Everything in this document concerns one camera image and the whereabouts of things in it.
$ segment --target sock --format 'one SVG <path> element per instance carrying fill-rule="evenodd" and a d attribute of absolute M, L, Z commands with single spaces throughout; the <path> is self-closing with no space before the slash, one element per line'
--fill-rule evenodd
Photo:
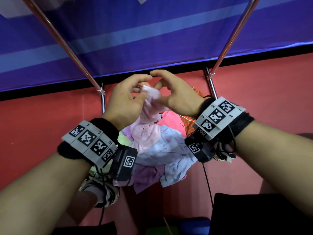
<path fill-rule="evenodd" d="M 103 200 L 104 191 L 102 189 L 100 189 L 96 186 L 88 186 L 86 189 L 84 189 L 84 191 L 90 191 L 90 192 L 94 193 L 98 198 L 97 204 L 104 202 L 104 200 Z"/>

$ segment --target metal rod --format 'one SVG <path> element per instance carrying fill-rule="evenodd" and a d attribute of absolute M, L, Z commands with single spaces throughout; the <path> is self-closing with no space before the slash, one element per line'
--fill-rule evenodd
<path fill-rule="evenodd" d="M 102 114 L 105 112 L 105 94 L 101 94 L 101 106 L 102 106 Z"/>
<path fill-rule="evenodd" d="M 68 56 L 76 63 L 79 69 L 84 73 L 84 75 L 89 79 L 89 81 L 94 85 L 94 87 L 101 93 L 105 94 L 105 91 L 96 80 L 89 73 L 87 68 L 83 65 L 83 63 L 78 59 L 77 55 L 71 49 L 71 47 L 67 44 L 67 42 L 62 38 L 53 24 L 46 17 L 44 12 L 40 9 L 40 7 L 33 0 L 22 0 L 27 7 L 31 10 L 31 12 L 41 21 L 41 23 L 47 28 L 52 37 L 57 41 L 59 45 L 64 49 L 64 51 L 68 54 Z"/>
<path fill-rule="evenodd" d="M 237 22 L 236 27 L 234 28 L 232 34 L 230 35 L 229 39 L 227 40 L 221 54 L 217 58 L 217 61 L 214 65 L 214 67 L 209 71 L 208 68 L 205 69 L 206 75 L 207 75 L 207 81 L 209 83 L 209 87 L 211 90 L 211 93 L 215 99 L 217 99 L 216 90 L 212 81 L 212 77 L 215 74 L 217 68 L 220 66 L 221 62 L 225 58 L 226 54 L 228 53 L 229 49 L 233 45 L 234 41 L 236 40 L 237 36 L 239 35 L 240 31 L 244 27 L 245 23 L 249 19 L 250 15 L 252 14 L 253 10 L 256 8 L 257 4 L 260 0 L 250 0 L 245 11 L 241 15 L 239 21 Z"/>

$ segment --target person's left hand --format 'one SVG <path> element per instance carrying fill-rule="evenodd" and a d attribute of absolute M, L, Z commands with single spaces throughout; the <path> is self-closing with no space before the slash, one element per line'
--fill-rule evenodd
<path fill-rule="evenodd" d="M 147 81 L 151 79 L 151 75 L 134 74 L 116 85 L 102 118 L 110 121 L 119 131 L 134 123 L 147 97 L 147 92 L 139 93 L 139 87 L 150 86 Z M 139 94 L 133 97 L 132 92 Z"/>

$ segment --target red floor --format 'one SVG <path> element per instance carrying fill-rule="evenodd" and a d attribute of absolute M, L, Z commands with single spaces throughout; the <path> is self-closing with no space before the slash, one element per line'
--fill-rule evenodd
<path fill-rule="evenodd" d="M 247 108 L 256 120 L 291 133 L 313 133 L 313 54 L 221 67 L 214 76 L 219 96 Z M 208 94 L 202 71 L 179 74 L 190 86 Z M 112 86 L 107 86 L 108 96 Z M 20 177 L 52 154 L 69 129 L 83 119 L 101 114 L 100 96 L 93 88 L 0 102 L 0 188 Z M 206 164 L 213 194 L 256 194 L 264 191 L 262 178 L 241 159 Z M 196 163 L 187 178 L 173 186 L 156 184 L 135 196 L 131 188 L 106 209 L 105 221 L 114 220 L 118 234 L 170 217 L 210 217 L 212 207 L 202 165 Z M 96 225 L 94 209 L 83 225 Z"/>

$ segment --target shoe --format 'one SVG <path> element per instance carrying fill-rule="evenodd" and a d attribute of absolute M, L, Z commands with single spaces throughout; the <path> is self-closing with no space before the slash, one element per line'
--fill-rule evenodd
<path fill-rule="evenodd" d="M 112 184 L 113 179 L 109 175 L 104 175 L 103 179 L 102 176 L 100 176 L 98 173 L 90 171 L 88 174 L 88 179 L 82 183 L 79 189 L 83 191 L 89 186 L 96 186 L 104 192 L 104 202 L 96 204 L 95 208 L 106 208 L 110 205 L 113 205 L 119 198 L 119 187 L 116 187 Z"/>

